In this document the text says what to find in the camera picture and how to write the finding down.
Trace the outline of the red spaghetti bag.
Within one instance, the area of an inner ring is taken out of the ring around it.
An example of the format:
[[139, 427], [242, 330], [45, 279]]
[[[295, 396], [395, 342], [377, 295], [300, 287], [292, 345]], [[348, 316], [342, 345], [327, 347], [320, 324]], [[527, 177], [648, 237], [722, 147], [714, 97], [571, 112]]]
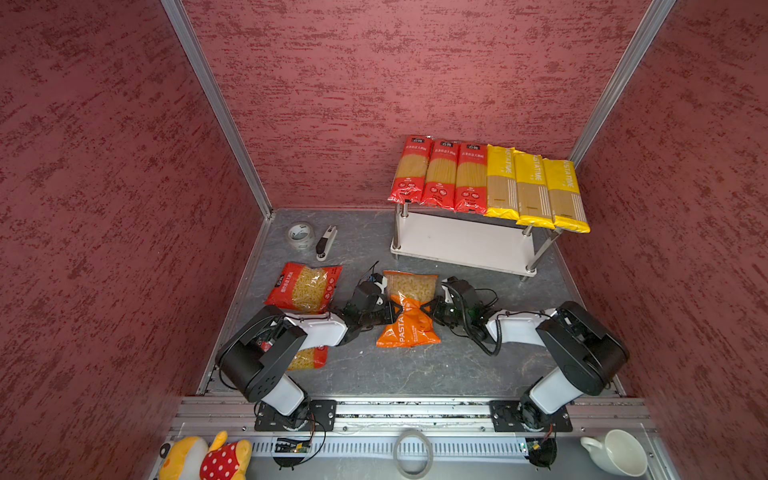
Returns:
[[460, 213], [485, 215], [487, 212], [487, 146], [460, 144], [454, 209]]
[[436, 140], [429, 159], [420, 203], [454, 210], [456, 174], [460, 144]]
[[421, 201], [434, 140], [408, 136], [394, 176], [388, 200], [399, 204]]

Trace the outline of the red fusilli bag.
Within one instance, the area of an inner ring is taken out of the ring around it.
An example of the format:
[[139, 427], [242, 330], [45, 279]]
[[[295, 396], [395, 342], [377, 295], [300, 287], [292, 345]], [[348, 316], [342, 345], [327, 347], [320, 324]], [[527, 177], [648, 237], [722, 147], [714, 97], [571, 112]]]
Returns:
[[316, 370], [326, 365], [328, 358], [327, 347], [315, 347], [299, 351], [290, 363], [289, 371]]
[[312, 268], [286, 263], [265, 304], [300, 313], [324, 313], [333, 299], [342, 270], [342, 266]]

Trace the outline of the orange macaroni bag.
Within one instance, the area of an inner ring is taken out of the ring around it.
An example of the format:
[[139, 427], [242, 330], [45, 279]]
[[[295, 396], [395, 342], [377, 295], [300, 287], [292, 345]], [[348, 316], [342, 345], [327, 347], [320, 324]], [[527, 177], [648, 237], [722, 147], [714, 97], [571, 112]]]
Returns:
[[421, 308], [435, 299], [438, 276], [385, 270], [389, 299], [402, 308], [396, 321], [385, 327], [378, 348], [411, 348], [439, 344], [433, 321]]

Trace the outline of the yellow spaghetti bag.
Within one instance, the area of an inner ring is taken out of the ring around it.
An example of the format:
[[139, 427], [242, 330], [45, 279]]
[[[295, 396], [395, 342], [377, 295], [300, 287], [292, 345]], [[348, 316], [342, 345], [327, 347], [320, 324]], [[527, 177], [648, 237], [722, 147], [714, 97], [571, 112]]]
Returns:
[[543, 159], [514, 150], [518, 198], [518, 225], [554, 229]]
[[590, 233], [574, 163], [544, 159], [543, 166], [554, 226], [575, 233]]

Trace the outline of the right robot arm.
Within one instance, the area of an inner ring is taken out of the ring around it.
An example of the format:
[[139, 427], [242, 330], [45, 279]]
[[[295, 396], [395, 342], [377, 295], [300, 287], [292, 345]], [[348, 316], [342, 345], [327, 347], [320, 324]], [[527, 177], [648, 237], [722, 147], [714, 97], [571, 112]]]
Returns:
[[542, 347], [555, 361], [519, 399], [489, 403], [497, 432], [570, 432], [566, 406], [599, 395], [629, 360], [624, 343], [576, 302], [548, 310], [496, 310], [494, 301], [481, 301], [465, 280], [450, 277], [441, 287], [441, 294], [420, 307], [433, 322], [462, 328], [491, 357], [515, 343]]

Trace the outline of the yellow spaghetti bag crosswise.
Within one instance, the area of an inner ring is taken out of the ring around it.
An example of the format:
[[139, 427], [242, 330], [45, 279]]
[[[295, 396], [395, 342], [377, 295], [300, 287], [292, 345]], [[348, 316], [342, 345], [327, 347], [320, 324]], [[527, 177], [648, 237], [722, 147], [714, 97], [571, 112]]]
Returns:
[[487, 211], [488, 217], [517, 221], [519, 205], [512, 148], [487, 146]]

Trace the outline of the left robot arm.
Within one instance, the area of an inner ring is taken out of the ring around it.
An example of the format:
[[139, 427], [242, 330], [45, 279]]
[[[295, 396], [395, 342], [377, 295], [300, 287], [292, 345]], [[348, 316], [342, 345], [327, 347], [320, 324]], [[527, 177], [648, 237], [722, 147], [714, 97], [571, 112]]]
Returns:
[[306, 391], [287, 371], [305, 350], [337, 347], [374, 326], [394, 324], [403, 307], [386, 296], [383, 280], [359, 283], [341, 309], [288, 313], [262, 308], [218, 350], [215, 365], [250, 403], [271, 408], [279, 427], [297, 431], [316, 417]]

